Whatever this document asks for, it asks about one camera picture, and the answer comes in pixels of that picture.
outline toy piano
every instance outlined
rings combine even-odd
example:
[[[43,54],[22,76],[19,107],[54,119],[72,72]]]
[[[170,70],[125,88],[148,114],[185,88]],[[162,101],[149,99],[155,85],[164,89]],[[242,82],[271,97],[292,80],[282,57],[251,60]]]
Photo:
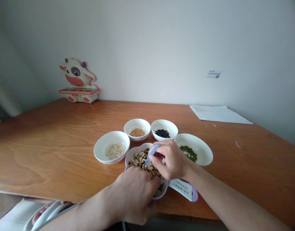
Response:
[[[92,88],[64,88],[58,91],[60,94],[67,95],[67,99],[73,103],[75,102],[86,102],[92,103],[98,99],[98,93],[100,89]]]
[[[86,69],[86,63],[73,58],[65,59],[65,61],[66,64],[61,64],[60,69],[65,71],[65,77],[70,85],[58,92],[66,95],[67,99],[73,103],[92,103],[97,100],[100,89],[94,84],[96,77]]]

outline white bowl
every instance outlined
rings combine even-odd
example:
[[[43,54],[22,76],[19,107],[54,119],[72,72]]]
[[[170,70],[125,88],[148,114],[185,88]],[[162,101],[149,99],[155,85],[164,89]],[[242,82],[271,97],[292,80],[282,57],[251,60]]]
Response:
[[[152,123],[151,128],[152,128],[152,133],[153,133],[154,138],[158,141],[174,140],[175,136],[177,136],[177,134],[178,134],[177,126],[168,120],[155,120]],[[167,130],[170,138],[163,138],[161,136],[156,135],[155,132],[158,129]]]
[[[180,146],[187,145],[197,154],[198,165],[206,166],[213,161],[213,153],[210,147],[200,138],[190,134],[179,134],[174,139],[175,143]]]
[[[130,133],[133,130],[135,130],[136,128],[139,128],[139,129],[145,131],[145,135],[139,136],[139,137],[131,136]],[[143,119],[129,120],[124,126],[124,132],[129,136],[131,141],[140,142],[140,141],[145,140],[148,137],[148,135],[150,134],[151,125],[149,122],[147,122],[146,120],[143,120]]]
[[[136,154],[136,152],[141,152],[145,149],[151,149],[152,146],[153,146],[152,143],[144,143],[139,147],[134,147],[134,148],[130,149],[126,155],[126,158],[125,158],[125,165],[126,165],[125,171],[129,168],[128,163],[129,163],[130,158],[133,157],[134,154]],[[162,185],[161,194],[158,197],[153,197],[153,200],[159,200],[160,198],[162,198],[166,194],[167,189],[168,189],[168,181],[166,179],[164,179],[164,184]]]
[[[108,156],[106,156],[107,149],[111,144],[121,143],[125,147],[125,152],[118,158],[114,160],[110,160]],[[120,162],[127,154],[130,146],[130,140],[127,134],[120,131],[109,132],[96,142],[94,147],[94,156],[96,159],[103,164],[115,164]]]

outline wooden table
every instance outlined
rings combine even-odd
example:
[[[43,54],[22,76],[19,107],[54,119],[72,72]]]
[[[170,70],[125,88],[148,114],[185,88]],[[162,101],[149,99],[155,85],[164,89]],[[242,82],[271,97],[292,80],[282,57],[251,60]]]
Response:
[[[60,99],[0,123],[0,191],[79,202],[113,183],[124,160],[105,165],[93,154],[96,141],[123,131],[134,118],[172,121],[213,151],[205,169],[295,228],[295,146],[258,125],[201,121],[189,105]],[[152,134],[140,143],[155,142]],[[160,214],[218,220],[199,197],[191,203],[169,188]]]

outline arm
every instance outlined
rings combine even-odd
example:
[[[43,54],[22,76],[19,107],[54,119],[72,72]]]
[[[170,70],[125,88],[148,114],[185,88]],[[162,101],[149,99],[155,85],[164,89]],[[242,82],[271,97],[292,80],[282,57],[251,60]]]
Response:
[[[151,199],[159,187],[158,177],[130,167],[112,185],[40,230],[98,231],[119,221],[143,225],[157,213],[156,202],[151,203]]]
[[[192,184],[229,230],[291,230],[258,204],[213,177],[190,161],[174,141],[158,143],[150,160],[168,180],[180,178]]]

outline pink toy keyboard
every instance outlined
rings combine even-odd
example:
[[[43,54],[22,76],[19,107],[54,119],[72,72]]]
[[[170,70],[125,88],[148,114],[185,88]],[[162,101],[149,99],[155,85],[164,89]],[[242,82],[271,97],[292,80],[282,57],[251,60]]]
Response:
[[[60,94],[67,94],[67,95],[95,95],[96,93],[100,92],[99,88],[92,89],[92,88],[64,88],[58,91]]]

